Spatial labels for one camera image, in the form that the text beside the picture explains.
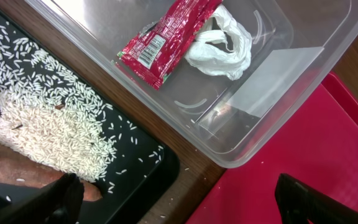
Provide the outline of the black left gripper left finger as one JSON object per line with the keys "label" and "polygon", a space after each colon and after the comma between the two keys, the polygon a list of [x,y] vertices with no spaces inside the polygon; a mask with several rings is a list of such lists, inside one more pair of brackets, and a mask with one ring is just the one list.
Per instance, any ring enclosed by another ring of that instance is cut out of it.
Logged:
{"label": "black left gripper left finger", "polygon": [[0,224],[76,224],[85,187],[75,174],[65,174],[32,197],[0,209]]}

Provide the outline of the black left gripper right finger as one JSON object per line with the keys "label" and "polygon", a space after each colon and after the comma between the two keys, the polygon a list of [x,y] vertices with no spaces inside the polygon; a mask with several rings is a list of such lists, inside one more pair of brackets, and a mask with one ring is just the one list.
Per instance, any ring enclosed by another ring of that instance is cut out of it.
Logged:
{"label": "black left gripper right finger", "polygon": [[358,224],[358,212],[300,180],[280,174],[275,200],[283,224]]}

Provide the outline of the orange carrot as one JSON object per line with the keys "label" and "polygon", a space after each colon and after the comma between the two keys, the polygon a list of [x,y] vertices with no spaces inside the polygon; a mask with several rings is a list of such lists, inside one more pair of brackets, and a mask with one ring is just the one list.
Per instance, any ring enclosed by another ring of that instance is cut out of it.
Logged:
{"label": "orange carrot", "polygon": [[36,163],[0,144],[0,184],[41,189],[62,176],[63,172]]}

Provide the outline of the white rice pile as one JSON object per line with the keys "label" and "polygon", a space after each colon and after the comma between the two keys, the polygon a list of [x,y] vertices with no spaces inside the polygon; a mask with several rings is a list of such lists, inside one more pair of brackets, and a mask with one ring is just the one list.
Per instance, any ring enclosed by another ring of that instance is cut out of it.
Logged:
{"label": "white rice pile", "polygon": [[75,108],[50,103],[41,93],[0,87],[0,143],[40,164],[77,174],[93,184],[112,153],[99,125]]}

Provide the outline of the white wrapper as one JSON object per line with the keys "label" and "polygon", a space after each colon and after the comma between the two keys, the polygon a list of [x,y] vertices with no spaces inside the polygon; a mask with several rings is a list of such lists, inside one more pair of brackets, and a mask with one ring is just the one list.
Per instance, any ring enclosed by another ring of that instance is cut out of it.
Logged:
{"label": "white wrapper", "polygon": [[209,76],[240,79],[251,63],[252,36],[221,4],[213,12],[184,58]]}

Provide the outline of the red snack wrapper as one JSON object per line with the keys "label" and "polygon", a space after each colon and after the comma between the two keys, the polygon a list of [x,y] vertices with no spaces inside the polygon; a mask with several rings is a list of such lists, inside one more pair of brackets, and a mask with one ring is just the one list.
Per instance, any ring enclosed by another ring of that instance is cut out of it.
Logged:
{"label": "red snack wrapper", "polygon": [[176,0],[150,31],[137,34],[117,56],[158,90],[221,3],[221,0]]}

